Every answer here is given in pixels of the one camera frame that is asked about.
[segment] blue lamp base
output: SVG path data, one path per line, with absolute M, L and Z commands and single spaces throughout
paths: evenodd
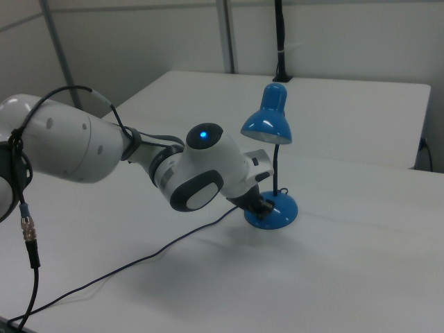
M 273 191 L 267 191 L 261 193 L 261 196 L 266 200 L 273 201 L 275 207 L 262 220 L 259 220 L 254 214 L 245 211 L 244 216 L 249 224 L 266 230 L 279 229 L 290 224 L 297 217 L 298 206 L 295 200 L 288 194 L 278 192 L 277 196 L 274 196 Z

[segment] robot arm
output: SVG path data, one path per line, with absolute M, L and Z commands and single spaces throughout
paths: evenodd
M 16 95 L 0 105 L 0 141 L 18 128 L 39 98 Z M 121 160 L 140 164 L 173 209 L 189 212 L 208 204 L 219 192 L 259 218 L 273 204 L 259 195 L 257 183 L 273 174 L 265 151 L 241 153 L 223 129 L 204 123 L 191 129 L 185 146 L 169 137 L 142 136 L 133 140 L 120 127 L 55 101 L 35 113 L 22 139 L 34 171 L 74 182 L 97 182 Z M 17 199 L 8 176 L 0 175 L 0 221 Z

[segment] black cable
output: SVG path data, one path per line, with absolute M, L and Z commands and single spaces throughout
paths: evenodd
M 153 139 L 172 141 L 177 144 L 181 144 L 182 146 L 185 146 L 185 143 L 180 138 L 174 137 L 173 135 L 152 135 L 152 134 L 146 134 L 143 132 L 139 132 L 139 133 L 142 135 L 145 135 L 146 137 L 152 137 Z
M 31 111 L 28 113 L 28 115 L 26 116 L 25 120 L 23 121 L 22 124 L 22 128 L 25 129 L 29 123 L 29 121 L 31 120 L 31 118 L 33 117 L 33 115 L 37 112 L 38 108 L 41 106 L 41 104 L 43 104 L 47 99 L 49 99 L 51 96 L 62 92 L 64 90 L 71 90 L 71 89 L 79 89 L 79 90 L 86 90 L 88 92 L 92 92 L 92 89 L 89 87 L 86 87 L 84 85 L 68 85 L 68 86 L 64 86 L 64 87 L 60 87 L 57 88 L 55 90 L 53 90 L 52 92 L 49 92 L 48 94 L 46 94 L 45 96 L 43 96 L 35 105 L 34 107 L 31 109 Z
M 275 152 L 273 154 L 273 195 L 278 195 L 278 153 L 279 153 L 279 145 L 275 145 Z
M 23 327 L 25 326 L 26 321 L 28 320 L 29 316 L 32 314 L 32 309 L 34 306 L 34 302 L 35 299 L 37 297 L 37 290 L 39 288 L 39 268 L 34 268 L 34 287 L 33 287 L 33 294 L 31 296 L 31 300 L 29 301 L 29 305 L 28 305 L 28 309 L 26 310 L 26 313 L 23 316 L 20 316 L 19 319 L 21 319 L 21 323 L 19 325 L 19 327 L 17 328 L 17 330 L 15 329 L 15 327 L 12 325 L 12 320 L 11 321 L 7 321 L 6 325 L 9 328 L 12 328 L 13 330 L 16 330 L 16 332 L 21 332 Z
M 433 162 L 432 162 L 432 153 L 430 152 L 430 148 L 429 145 L 427 144 L 426 141 L 424 141 L 424 148 L 427 149 L 427 153 L 429 155 L 429 163 L 430 163 L 430 172 L 433 172 Z
M 154 142 L 146 142 L 146 141 L 142 141 L 140 144 L 145 145 L 145 146 L 154 146 L 154 147 L 162 147 L 162 148 L 170 147 L 167 144 L 155 144 Z
M 78 292 L 78 291 L 81 291 L 81 290 L 83 290 L 83 289 L 89 287 L 90 285 L 92 285 L 92 284 L 94 284 L 94 283 L 97 283 L 97 282 L 99 282 L 99 281 L 101 281 L 101 280 L 103 280 L 103 279 L 106 279 L 106 278 L 108 278 L 108 277 L 111 276 L 111 275 L 114 275 L 114 274 L 116 274 L 116 273 L 118 273 L 118 272 L 121 272 L 121 271 L 123 271 L 124 269 L 127 269 L 128 267 L 134 266 L 134 265 L 136 265 L 136 264 L 138 264 L 138 263 L 140 263 L 140 262 L 142 262 L 142 261 L 144 261 L 144 260 L 148 260 L 148 259 L 151 259 L 151 258 L 154 258 L 154 257 L 158 256 L 160 253 L 164 252 L 167 248 L 169 248 L 170 246 L 174 245 L 174 244 L 177 243 L 178 241 L 180 241 L 180 240 L 182 240 L 182 239 L 184 239 L 184 238 L 186 238 L 186 237 L 192 235 L 192 234 L 195 233 L 195 232 L 198 232 L 199 230 L 202 230 L 202 229 L 204 229 L 204 228 L 208 228 L 208 227 L 210 227 L 210 226 L 216 225 L 217 223 L 219 223 L 220 221 L 222 221 L 227 215 L 229 215 L 231 212 L 233 212 L 233 211 L 236 210 L 236 209 L 237 209 L 237 207 L 233 207 L 232 209 L 228 210 L 224 215 L 222 215 L 221 217 L 219 217 L 219 218 L 218 218 L 217 220 L 215 220 L 214 222 L 211 222 L 211 223 L 208 223 L 208 224 L 202 225 L 201 227 L 198 227 L 198 228 L 196 228 L 196 229 L 194 229 L 194 230 L 188 232 L 187 234 L 184 234 L 184 235 L 182 235 L 182 236 L 180 236 L 180 237 L 174 239 L 173 241 L 171 241 L 170 243 L 168 243 L 167 245 L 165 245 L 163 248 L 161 248 L 160 250 L 158 250 L 156 253 L 153 253 L 152 255 L 149 255 L 149 256 L 147 256 L 147 257 L 143 257 L 143 258 L 140 258 L 140 259 L 138 259 L 138 260 L 135 260 L 135 261 L 133 261 L 133 262 L 131 262 L 131 263 L 129 263 L 129 264 L 126 264 L 125 266 L 122 266 L 121 268 L 118 268 L 118 269 L 116 269 L 116 270 L 114 270 L 114 271 L 112 271 L 112 272 L 110 272 L 110 273 L 108 273 L 108 274 L 105 274 L 104 276 L 99 277 L 98 279 L 95 279 L 94 281 L 91 281 L 91 282 L 85 284 L 84 286 L 82 286 L 82 287 L 80 287 L 80 288 L 77 288 L 77 289 L 71 290 L 70 292 L 68 292 L 68 293 L 66 293 L 66 294 L 64 294 L 64 295 L 62 295 L 62 296 L 60 296 L 59 298 L 56 298 L 56 299 L 53 300 L 52 302 L 50 302 L 50 303 L 48 303 L 48 304 L 46 304 L 46 305 L 44 305 L 44 306 L 42 306 L 42 307 L 39 307 L 38 309 L 32 311 L 32 312 L 30 313 L 30 315 L 33 315 L 33 314 L 36 314 L 36 313 L 38 313 L 38 312 L 40 312 L 40 311 L 42 311 L 42 310 L 45 310 L 45 309 L 47 309 L 48 307 L 50 307 L 51 305 L 54 305 L 55 303 L 57 303 L 59 300 L 62 300 L 63 298 L 66 298 L 67 296 L 72 295 L 73 293 L 76 293 L 76 292 Z M 12 319 L 10 319 L 6 324 L 7 324 L 9 327 L 13 327 L 11 324 L 12 324 L 14 321 L 18 321 L 18 320 L 22 319 L 23 317 L 24 317 L 24 315 L 23 315 L 23 316 L 18 316 L 18 317 L 12 318 Z
M 124 135 L 128 139 L 133 140 L 133 136 L 126 130 L 126 127 L 122 124 L 122 121 L 120 120 L 119 114 L 117 113 L 117 110 L 113 106 L 113 104 L 110 104 L 110 108 L 112 110 L 112 113 L 114 113 L 114 116 L 116 117 L 117 123 L 119 124 L 120 128 L 122 129 L 122 132 L 124 133 Z
M 13 139 L 20 139 L 22 137 L 23 131 L 25 130 L 25 128 L 27 127 L 29 121 L 31 120 L 31 118 L 34 116 L 34 114 L 37 112 L 37 110 L 39 109 L 39 107 L 50 97 L 52 97 L 53 95 L 59 93 L 59 92 L 63 92 L 65 90 L 72 90 L 72 89 L 79 89 L 79 90 L 86 90 L 87 92 L 90 92 L 92 94 L 94 94 L 96 97 L 98 97 L 99 99 L 101 99 L 102 101 L 105 101 L 111 108 L 112 112 L 114 113 L 114 116 L 116 117 L 117 123 L 119 123 L 120 128 L 122 129 L 124 135 L 129 138 L 132 139 L 133 137 L 131 136 L 131 134 L 125 129 L 125 126 L 123 126 L 119 114 L 117 113 L 116 108 L 113 106 L 113 104 L 111 102 L 109 102 L 109 100 L 107 100 L 105 97 L 103 97 L 101 94 L 99 94 L 98 92 L 95 92 L 93 89 L 86 87 L 84 85 L 68 85 L 68 86 L 64 86 L 64 87 L 60 87 L 57 88 L 55 90 L 53 90 L 52 92 L 49 92 L 48 94 L 46 94 L 45 96 L 43 96 L 31 109 L 31 111 L 28 113 L 28 115 L 26 116 L 25 120 L 23 121 L 22 125 L 16 129 L 13 130 L 12 132 L 12 138 Z
M 17 195 L 19 196 L 20 203 L 25 203 L 25 198 L 23 195 L 23 189 L 20 185 L 19 176 L 17 175 L 17 166 L 15 165 L 17 163 L 17 149 L 21 149 L 16 144 L 12 144 L 11 146 L 11 171 L 12 171 L 12 180 L 14 182 L 15 191 L 17 192 Z

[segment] white desk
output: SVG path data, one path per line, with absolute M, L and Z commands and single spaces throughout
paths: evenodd
M 137 99 L 157 98 L 151 97 L 148 87 L 124 103 L 123 122 L 184 137 L 192 119 L 179 109 L 170 109 L 177 115 L 170 124 L 148 113 L 133 117 L 141 110 Z M 232 124 L 228 130 L 244 119 L 222 120 Z M 241 145 L 251 142 L 241 139 Z M 280 185 L 298 203 L 294 223 L 258 230 L 236 211 L 158 260 L 32 316 L 27 327 L 39 333 L 443 331 L 444 176 L 284 148 Z M 262 189 L 270 186 L 267 180 Z M 218 196 L 203 210 L 174 212 L 142 168 L 126 163 L 95 185 L 35 175 L 26 200 L 42 261 L 36 307 L 232 207 Z M 0 315 L 24 311 L 31 287 L 15 212 L 0 224 Z

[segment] blue desk lamp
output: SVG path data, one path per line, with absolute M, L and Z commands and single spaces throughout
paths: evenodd
M 241 133 L 247 137 L 269 144 L 275 144 L 273 156 L 273 191 L 262 192 L 265 200 L 274 202 L 273 211 L 259 220 L 245 211 L 249 224 L 261 229 L 278 229 L 294 221 L 298 215 L 295 200 L 287 193 L 278 190 L 278 151 L 280 144 L 291 143 L 291 131 L 285 119 L 284 106 L 287 90 L 279 83 L 267 85 L 262 96 L 261 107 L 242 126 Z

